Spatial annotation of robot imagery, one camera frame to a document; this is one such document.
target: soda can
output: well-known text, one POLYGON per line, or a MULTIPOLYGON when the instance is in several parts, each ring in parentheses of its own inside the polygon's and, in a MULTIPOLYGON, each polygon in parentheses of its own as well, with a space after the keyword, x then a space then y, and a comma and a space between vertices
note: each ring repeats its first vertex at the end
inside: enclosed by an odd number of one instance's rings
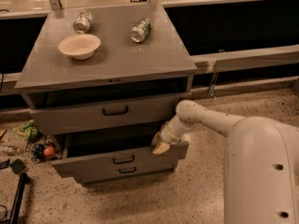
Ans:
POLYGON ((136 43, 144 42, 150 35, 153 24, 150 18, 142 18, 135 24, 131 31, 131 38, 136 43))
POLYGON ((92 23, 93 14, 89 11, 82 10, 73 23, 74 30, 79 34, 86 34, 90 31, 92 23))

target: white bowl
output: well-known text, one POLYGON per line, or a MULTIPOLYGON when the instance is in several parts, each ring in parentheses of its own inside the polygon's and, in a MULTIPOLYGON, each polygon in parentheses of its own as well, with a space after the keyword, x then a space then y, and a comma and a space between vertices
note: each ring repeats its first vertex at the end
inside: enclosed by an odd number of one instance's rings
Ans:
POLYGON ((76 34, 66 37, 59 43, 58 49, 76 60, 85 60, 93 56, 94 51, 101 45, 100 39, 95 35, 76 34))

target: can lid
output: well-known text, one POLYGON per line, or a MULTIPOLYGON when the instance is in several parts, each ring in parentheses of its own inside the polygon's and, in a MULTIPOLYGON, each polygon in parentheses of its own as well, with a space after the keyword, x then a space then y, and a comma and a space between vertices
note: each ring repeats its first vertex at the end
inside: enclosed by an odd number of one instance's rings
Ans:
POLYGON ((73 23, 74 30, 79 34, 88 33, 90 24, 84 21, 75 21, 73 23))
POLYGON ((142 33, 142 31, 140 29, 135 29, 135 27, 134 27, 131 32, 131 38, 133 41, 139 43, 144 40, 144 34, 142 33))

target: speckled floor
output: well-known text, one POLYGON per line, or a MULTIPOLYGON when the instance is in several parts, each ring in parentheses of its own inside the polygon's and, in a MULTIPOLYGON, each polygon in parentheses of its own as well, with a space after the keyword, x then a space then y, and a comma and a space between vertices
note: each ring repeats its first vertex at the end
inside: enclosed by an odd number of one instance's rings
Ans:
MULTIPOLYGON (((218 87, 217 98, 195 91, 196 101, 209 109, 242 116, 266 116, 299 126, 299 98, 292 82, 218 87)), ((26 112, 0 112, 7 129, 1 146, 25 148, 12 128, 30 117, 26 112)), ((29 153, 10 157, 25 161, 31 184, 25 188, 21 222, 52 223, 223 223, 223 144, 225 138, 199 125, 186 134, 187 157, 174 173, 143 175, 81 186, 60 178, 49 162, 33 164, 29 153)), ((0 161, 7 156, 0 154, 0 161)), ((0 204, 11 208, 19 177, 0 170, 0 204)))

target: screw hole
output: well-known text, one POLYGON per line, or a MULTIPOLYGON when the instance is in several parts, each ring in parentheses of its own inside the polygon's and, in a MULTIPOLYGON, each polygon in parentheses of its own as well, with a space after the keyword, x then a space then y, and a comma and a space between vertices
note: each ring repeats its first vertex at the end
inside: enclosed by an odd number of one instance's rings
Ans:
POLYGON ((281 165, 281 164, 273 164, 272 167, 278 171, 283 170, 283 165, 281 165))
POLYGON ((287 212, 277 212, 278 216, 281 218, 288 218, 289 214, 287 212))

